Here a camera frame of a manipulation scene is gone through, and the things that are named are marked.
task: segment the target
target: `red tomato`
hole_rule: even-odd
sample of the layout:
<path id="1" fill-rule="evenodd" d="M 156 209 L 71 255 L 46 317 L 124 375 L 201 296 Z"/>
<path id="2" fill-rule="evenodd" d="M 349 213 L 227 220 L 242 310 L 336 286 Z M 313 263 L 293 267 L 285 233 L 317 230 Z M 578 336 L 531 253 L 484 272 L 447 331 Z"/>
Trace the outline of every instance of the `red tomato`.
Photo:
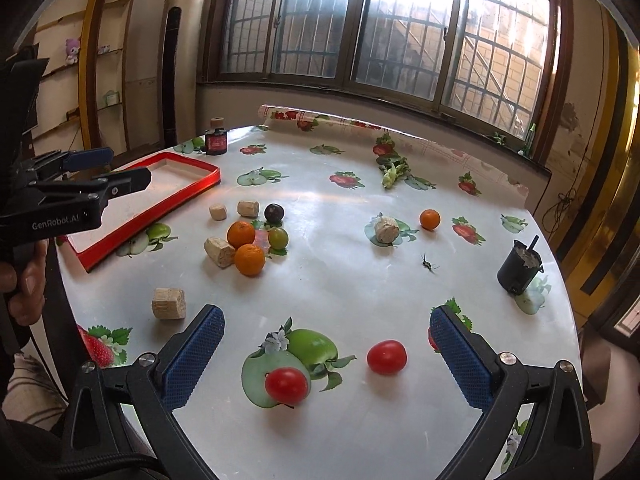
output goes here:
<path id="1" fill-rule="evenodd" d="M 369 350 L 367 364 L 377 374 L 397 374 L 406 365 L 406 350 L 393 339 L 380 342 Z"/>
<path id="2" fill-rule="evenodd" d="M 267 375 L 264 389 L 281 404 L 298 404 L 309 392 L 305 375 L 295 368 L 276 368 Z"/>

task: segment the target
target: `black cup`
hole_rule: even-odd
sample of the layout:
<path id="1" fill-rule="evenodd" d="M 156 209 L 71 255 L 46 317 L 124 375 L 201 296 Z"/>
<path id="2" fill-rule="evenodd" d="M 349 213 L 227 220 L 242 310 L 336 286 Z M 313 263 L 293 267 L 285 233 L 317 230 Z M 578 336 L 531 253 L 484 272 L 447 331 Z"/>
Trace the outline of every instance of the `black cup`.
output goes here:
<path id="1" fill-rule="evenodd" d="M 539 272 L 544 272 L 540 255 L 514 240 L 513 249 L 498 271 L 498 282 L 508 293 L 518 296 Z"/>

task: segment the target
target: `cork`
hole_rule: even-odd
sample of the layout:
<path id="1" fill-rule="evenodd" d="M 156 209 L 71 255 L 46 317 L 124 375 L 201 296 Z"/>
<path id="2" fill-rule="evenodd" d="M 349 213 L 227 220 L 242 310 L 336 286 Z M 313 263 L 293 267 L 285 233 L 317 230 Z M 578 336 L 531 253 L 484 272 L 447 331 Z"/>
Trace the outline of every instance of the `cork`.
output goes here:
<path id="1" fill-rule="evenodd" d="M 212 130 L 216 130 L 217 128 L 225 127 L 225 118 L 224 117 L 214 117 L 209 121 Z"/>

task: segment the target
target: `red rectangular frame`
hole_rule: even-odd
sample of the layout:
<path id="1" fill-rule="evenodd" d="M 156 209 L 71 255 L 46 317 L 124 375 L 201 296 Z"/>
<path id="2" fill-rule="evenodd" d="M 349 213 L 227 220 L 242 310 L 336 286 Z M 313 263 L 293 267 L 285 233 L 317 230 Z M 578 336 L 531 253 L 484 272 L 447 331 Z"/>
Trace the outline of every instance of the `red rectangular frame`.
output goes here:
<path id="1" fill-rule="evenodd" d="M 209 164 L 208 162 L 198 160 L 197 158 L 189 158 L 178 155 L 174 152 L 156 153 L 155 155 L 144 158 L 125 169 L 132 170 L 133 168 L 146 168 L 147 166 L 162 162 L 163 160 L 172 160 L 181 164 L 195 166 L 196 168 L 210 171 L 210 173 L 200 180 L 197 180 L 196 182 L 189 184 L 187 187 L 175 192 L 170 197 L 165 198 L 162 202 L 157 203 L 155 206 L 151 206 L 146 211 L 143 211 L 139 215 L 133 217 L 131 220 L 121 225 L 115 231 L 109 233 L 102 240 L 96 242 L 84 251 L 77 252 L 73 247 L 71 240 L 68 240 L 69 245 L 74 250 L 80 260 L 80 263 L 82 263 L 82 266 L 87 272 L 91 271 L 98 263 L 109 256 L 109 254 L 120 247 L 124 242 L 142 231 L 142 229 L 161 219 L 167 213 L 180 207 L 191 198 L 220 183 L 219 167 Z"/>

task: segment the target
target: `window frame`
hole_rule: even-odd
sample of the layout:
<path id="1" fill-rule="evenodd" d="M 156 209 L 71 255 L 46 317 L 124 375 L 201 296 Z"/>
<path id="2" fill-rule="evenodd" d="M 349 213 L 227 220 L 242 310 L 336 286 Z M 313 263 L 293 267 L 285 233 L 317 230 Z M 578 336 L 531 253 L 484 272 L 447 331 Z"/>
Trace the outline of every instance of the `window frame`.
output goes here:
<path id="1" fill-rule="evenodd" d="M 543 120 L 543 112 L 545 109 L 548 109 L 549 96 L 552 94 L 554 86 L 552 78 L 554 61 L 557 59 L 556 65 L 560 66 L 564 63 L 562 58 L 564 56 L 570 57 L 571 54 L 565 49 L 558 49 L 558 21 L 561 9 L 561 0 L 548 1 L 549 21 L 545 61 L 542 66 L 540 89 L 536 97 L 534 109 L 530 116 L 530 123 L 536 123 L 537 126 L 540 126 L 541 122 L 548 122 Z M 360 39 L 364 34 L 364 25 L 370 4 L 369 0 L 348 0 L 344 28 L 342 30 L 342 37 L 340 40 L 340 49 L 338 50 L 336 76 L 334 78 L 272 72 L 274 42 L 276 41 L 277 33 L 277 28 L 274 27 L 274 21 L 276 20 L 276 17 L 279 17 L 282 13 L 282 2 L 283 0 L 272 1 L 268 25 L 270 33 L 267 36 L 266 55 L 264 57 L 262 72 L 224 73 L 221 70 L 223 41 L 225 41 L 226 23 L 228 20 L 228 12 L 230 11 L 231 0 L 212 0 L 211 10 L 209 13 L 209 24 L 206 31 L 206 53 L 203 68 L 203 74 L 206 75 L 206 82 L 275 83 L 355 94 L 373 100 L 392 103 L 399 107 L 406 108 L 414 112 L 420 112 L 430 117 L 436 117 L 456 124 L 457 126 L 461 126 L 462 128 L 470 130 L 481 136 L 491 138 L 496 131 L 499 131 L 500 134 L 506 136 L 505 141 L 508 148 L 517 151 L 524 147 L 524 141 L 519 137 L 500 130 L 497 126 L 494 126 L 491 123 L 486 123 L 479 118 L 468 115 L 461 110 L 455 110 L 454 108 L 442 103 L 449 70 L 452 70 L 453 74 L 456 73 L 456 69 L 451 69 L 450 67 L 456 39 L 456 34 L 452 34 L 451 31 L 457 30 L 462 0 L 454 0 L 452 4 L 449 26 L 447 27 L 449 32 L 447 33 L 447 38 L 445 40 L 444 55 L 433 101 L 404 92 L 356 81 L 358 60 L 360 59 Z M 562 12 L 570 12 L 570 5 L 564 1 L 563 4 Z M 555 99 L 560 100 L 560 98 L 564 98 L 563 95 L 556 94 L 558 94 L 557 91 L 553 95 Z M 549 137 L 552 138 L 555 132 L 548 131 L 548 128 L 545 128 L 545 130 L 545 132 L 542 132 L 541 129 L 538 128 L 534 139 L 534 146 L 539 144 L 548 145 L 550 143 Z M 535 158 L 538 162 L 544 162 L 540 155 L 541 153 L 537 153 Z"/>

